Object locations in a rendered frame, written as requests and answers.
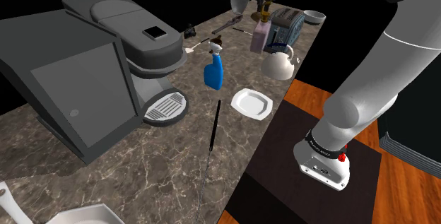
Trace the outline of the blue-grey toaster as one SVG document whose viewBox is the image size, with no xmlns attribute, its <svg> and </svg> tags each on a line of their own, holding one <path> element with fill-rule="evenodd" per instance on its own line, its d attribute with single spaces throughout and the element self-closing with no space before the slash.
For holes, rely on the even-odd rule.
<svg viewBox="0 0 441 224">
<path fill-rule="evenodd" d="M 294 8 L 280 8 L 271 14 L 271 27 L 264 51 L 288 52 L 287 47 L 272 46 L 273 43 L 283 43 L 293 47 L 298 40 L 305 16 L 303 12 Z"/>
</svg>

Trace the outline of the pink soap dispenser, gold pump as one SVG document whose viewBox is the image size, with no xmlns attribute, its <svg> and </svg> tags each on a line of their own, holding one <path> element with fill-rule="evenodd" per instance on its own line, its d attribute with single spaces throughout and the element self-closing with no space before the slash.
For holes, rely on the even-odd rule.
<svg viewBox="0 0 441 224">
<path fill-rule="evenodd" d="M 261 54 L 267 38 L 269 36 L 269 31 L 271 28 L 271 20 L 269 13 L 269 5 L 265 4 L 261 10 L 261 18 L 258 21 L 252 36 L 252 41 L 250 45 L 250 51 Z"/>
</svg>

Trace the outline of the grey pipe wrench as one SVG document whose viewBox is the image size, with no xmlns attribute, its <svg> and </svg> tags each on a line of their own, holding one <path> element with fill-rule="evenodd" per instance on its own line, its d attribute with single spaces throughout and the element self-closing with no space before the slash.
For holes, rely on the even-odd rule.
<svg viewBox="0 0 441 224">
<path fill-rule="evenodd" d="M 213 35 L 219 33 L 220 31 L 226 29 L 227 27 L 230 27 L 236 23 L 239 23 L 243 18 L 243 15 L 239 15 L 239 16 L 235 16 L 234 18 L 232 18 L 231 20 L 229 20 L 227 23 L 225 23 L 224 25 L 220 26 L 219 28 L 213 30 L 211 33 Z"/>
</svg>

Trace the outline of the white bowl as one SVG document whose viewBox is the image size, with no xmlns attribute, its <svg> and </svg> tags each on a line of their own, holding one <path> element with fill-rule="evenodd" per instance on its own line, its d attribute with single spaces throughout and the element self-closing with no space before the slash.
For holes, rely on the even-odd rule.
<svg viewBox="0 0 441 224">
<path fill-rule="evenodd" d="M 313 10 L 304 10 L 303 15 L 304 21 L 310 25 L 319 25 L 326 19 L 326 16 L 323 13 Z"/>
</svg>

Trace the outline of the white kettle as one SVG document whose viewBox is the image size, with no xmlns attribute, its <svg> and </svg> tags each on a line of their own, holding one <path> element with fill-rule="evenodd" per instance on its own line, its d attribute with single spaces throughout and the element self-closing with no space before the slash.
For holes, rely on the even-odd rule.
<svg viewBox="0 0 441 224">
<path fill-rule="evenodd" d="M 270 53 L 261 64 L 261 72 L 269 78 L 280 81 L 292 78 L 295 65 L 300 63 L 300 58 L 293 51 L 293 48 L 284 43 L 273 43 L 268 47 L 287 47 L 290 54 L 284 52 Z"/>
</svg>

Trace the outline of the blue spray bottle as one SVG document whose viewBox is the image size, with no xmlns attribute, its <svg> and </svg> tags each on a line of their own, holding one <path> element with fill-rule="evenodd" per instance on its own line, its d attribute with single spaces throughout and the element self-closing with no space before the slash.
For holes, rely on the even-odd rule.
<svg viewBox="0 0 441 224">
<path fill-rule="evenodd" d="M 223 82 L 223 66 L 220 56 L 222 50 L 221 36 L 210 39 L 208 42 L 211 50 L 210 54 L 213 56 L 213 61 L 204 68 L 204 83 L 215 90 L 220 90 Z"/>
</svg>

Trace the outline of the white octagonal plate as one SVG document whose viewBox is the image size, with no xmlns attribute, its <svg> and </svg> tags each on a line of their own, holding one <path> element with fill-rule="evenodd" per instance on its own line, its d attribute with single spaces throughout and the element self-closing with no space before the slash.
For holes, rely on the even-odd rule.
<svg viewBox="0 0 441 224">
<path fill-rule="evenodd" d="M 233 96 L 230 105 L 240 114 L 261 121 L 271 113 L 273 100 L 258 91 L 243 88 Z"/>
</svg>

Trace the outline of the dark robot stand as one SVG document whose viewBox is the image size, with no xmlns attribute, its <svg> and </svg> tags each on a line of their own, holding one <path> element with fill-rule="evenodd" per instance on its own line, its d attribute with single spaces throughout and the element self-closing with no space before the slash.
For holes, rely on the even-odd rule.
<svg viewBox="0 0 441 224">
<path fill-rule="evenodd" d="M 317 121 L 281 102 L 225 207 L 239 224 L 372 224 L 381 154 L 352 140 L 348 186 L 336 191 L 318 182 L 293 154 Z"/>
</svg>

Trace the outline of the grey coffee machine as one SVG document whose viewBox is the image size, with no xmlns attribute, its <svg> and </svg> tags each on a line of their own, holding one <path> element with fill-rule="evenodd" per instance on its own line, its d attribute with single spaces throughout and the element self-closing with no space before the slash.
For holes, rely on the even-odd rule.
<svg viewBox="0 0 441 224">
<path fill-rule="evenodd" d="M 181 34 L 132 0 L 65 0 L 0 20 L 0 72 L 85 164 L 141 124 L 186 115 L 168 80 L 186 60 Z"/>
</svg>

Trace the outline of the white sink basin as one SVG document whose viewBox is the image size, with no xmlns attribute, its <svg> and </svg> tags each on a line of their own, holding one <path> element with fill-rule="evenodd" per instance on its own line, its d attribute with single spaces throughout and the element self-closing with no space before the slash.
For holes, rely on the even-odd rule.
<svg viewBox="0 0 441 224">
<path fill-rule="evenodd" d="M 62 211 L 46 224 L 125 224 L 105 204 L 96 204 Z"/>
</svg>

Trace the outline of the black-handled long thin utensil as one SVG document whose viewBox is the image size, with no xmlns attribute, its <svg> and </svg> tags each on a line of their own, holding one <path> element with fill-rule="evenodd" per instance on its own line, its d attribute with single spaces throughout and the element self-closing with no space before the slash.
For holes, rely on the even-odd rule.
<svg viewBox="0 0 441 224">
<path fill-rule="evenodd" d="M 198 224 L 198 222 L 199 222 L 199 214 L 200 214 L 201 203 L 202 203 L 202 199 L 203 199 L 203 195 L 204 195 L 204 188 L 205 188 L 206 178 L 207 178 L 207 174 L 208 174 L 210 157 L 211 157 L 211 153 L 213 150 L 214 141 L 216 139 L 216 130 L 217 130 L 217 126 L 218 126 L 218 118 L 219 118 L 220 109 L 221 109 L 221 100 L 218 100 L 218 104 L 217 104 L 217 108 L 216 108 L 216 115 L 215 115 L 215 118 L 213 121 L 213 128 L 212 128 L 212 132 L 211 132 L 211 140 L 209 143 L 208 156 L 206 159 L 206 169 L 204 171 L 204 178 L 203 178 L 203 182 L 202 182 L 202 186 L 201 186 L 201 193 L 199 195 L 199 202 L 198 202 L 198 207 L 197 207 L 196 218 L 195 218 L 194 224 Z"/>
</svg>

